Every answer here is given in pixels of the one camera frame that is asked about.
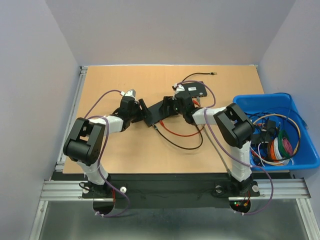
black cable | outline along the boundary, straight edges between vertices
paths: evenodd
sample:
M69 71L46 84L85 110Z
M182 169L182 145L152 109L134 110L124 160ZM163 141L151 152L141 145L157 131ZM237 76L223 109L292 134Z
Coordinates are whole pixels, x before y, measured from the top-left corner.
M79 182L79 187L90 192L90 188L88 186L85 186L84 181Z
M297 129L297 127L296 127L291 121L288 121L288 123L289 123L291 126L293 126L293 128L295 129L295 131L296 131L296 133L297 133L297 135L298 135L298 147L297 147L297 149L296 149L296 152L295 152L293 155L291 155L291 156L289 156L289 157L284 157L284 158L282 158L282 159L272 159L272 158L266 157L264 160L266 160L266 161L268 161L268 162L278 162L278 161L289 160L289 159L293 158L293 157L299 152L300 145L301 145L301 138L299 137L298 129Z
M164 136L158 129L158 127L156 125L153 125L154 129L160 134L161 137L163 137L166 141L168 141L169 143L171 143L172 145L176 146L177 148L180 148L180 149L184 149L184 150L195 150L195 149L198 149L202 146L202 144L204 143L204 137L202 136L202 133L200 131L200 129L198 128L198 126L196 125L196 129L198 130L199 134L200 134L200 138L201 138L201 142L198 146L196 147L191 147L191 148L188 148L188 147L184 147L184 146L179 146L177 144L175 144L174 142L170 141L168 138L166 138L166 136Z
M186 76L181 82L184 82L185 80L187 80L187 78L193 76L193 75L198 75L198 74L201 74L201 75L217 75L216 72L195 72L195 73L192 73L188 76Z

gray wall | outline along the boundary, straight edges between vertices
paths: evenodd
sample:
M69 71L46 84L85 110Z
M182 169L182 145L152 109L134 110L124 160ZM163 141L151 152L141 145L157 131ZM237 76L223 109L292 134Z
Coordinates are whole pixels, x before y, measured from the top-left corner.
M46 0L81 65L257 64L295 0Z
M79 74L44 0L0 7L0 239L26 240Z
M320 153L320 1L297 0L263 56L258 73L266 93L288 92L309 126ZM297 172L306 177L320 223L319 169Z

wooden board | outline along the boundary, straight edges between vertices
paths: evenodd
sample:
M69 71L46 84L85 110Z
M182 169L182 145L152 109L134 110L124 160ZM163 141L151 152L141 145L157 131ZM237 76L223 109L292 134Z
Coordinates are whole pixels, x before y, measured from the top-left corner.
M232 103L237 95L262 94L263 88L254 66L210 66L210 65L159 65L159 66L90 66L87 70L77 117L83 117L97 99L106 91L118 89L136 90L137 99L143 98L147 106L174 94L172 85L195 72L217 72L217 75L196 75L190 80L204 81L214 92L215 107ZM92 115L109 115L119 107L118 93L106 95L91 112ZM213 103L208 92L201 98L202 106ZM196 128L187 124L182 116L164 120L166 126L180 134L191 134ZM159 130L173 142L184 147L195 147L200 143L199 135L179 137L166 132L160 124ZM227 147L217 126L212 127L221 143ZM101 163L109 173L225 173L226 169L205 134L201 148L183 150L170 145L153 129L142 122L131 124L124 132L113 133L102 156ZM223 153L231 168L231 160ZM82 169L67 159L63 173L82 173Z

blue storage box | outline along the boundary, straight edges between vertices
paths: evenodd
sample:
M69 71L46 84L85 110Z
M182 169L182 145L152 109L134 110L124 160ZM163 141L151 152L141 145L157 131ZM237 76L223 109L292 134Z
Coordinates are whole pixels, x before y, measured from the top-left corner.
M288 163L288 165L285 166L273 166L265 163L264 169L266 169L267 171L300 170L312 169L320 165L319 155L309 137L306 129L306 124L297 115L298 110L289 94L275 93L259 95L239 95L233 99L233 102L238 104L239 107L248 114L268 112L288 116L293 121L295 121L300 128L300 148L297 154L293 157L294 165L291 161ZM290 121L288 120L285 123L285 119L282 120L282 118L276 116L271 116L269 117L269 119L275 121L277 126L279 125L279 123L284 126L284 129L289 136L292 148L295 149L299 138L296 129L289 123ZM253 168L252 170L259 171L259 168Z

red cable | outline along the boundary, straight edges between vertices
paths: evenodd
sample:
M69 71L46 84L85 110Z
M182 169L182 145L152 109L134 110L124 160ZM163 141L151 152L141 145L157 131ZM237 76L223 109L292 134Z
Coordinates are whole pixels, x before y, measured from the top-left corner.
M200 104L199 104L196 100L193 100L193 103L194 103L195 105L197 105L198 107L200 107ZM205 126L203 126L203 127L200 129L200 131L197 131L197 132L192 133L192 134L189 134L189 135L181 135L181 134L179 134L179 133L175 133L175 132L171 131L170 129L168 129L168 128L165 126L165 124L164 124L164 122L163 122L162 120L160 120L159 123L160 123L161 126L162 126L165 130L167 130L169 133L171 133L171 134L173 134L173 135L176 135L176 136L179 136L179 137L192 137L192 136L194 136L194 135L199 134L199 133L205 128Z

